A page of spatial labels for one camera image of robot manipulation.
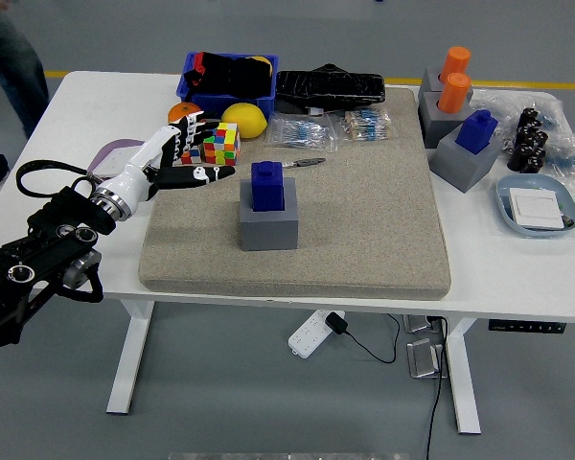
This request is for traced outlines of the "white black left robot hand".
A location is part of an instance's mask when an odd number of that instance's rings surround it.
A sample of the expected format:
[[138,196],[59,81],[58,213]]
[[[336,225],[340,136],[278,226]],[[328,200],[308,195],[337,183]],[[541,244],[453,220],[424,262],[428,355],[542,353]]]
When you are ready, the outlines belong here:
[[198,111],[161,127],[130,159],[121,172],[102,182],[91,197],[125,204],[130,212],[152,196],[151,188],[178,190],[205,186],[235,173],[231,166],[175,167],[174,159],[202,140],[219,124]]

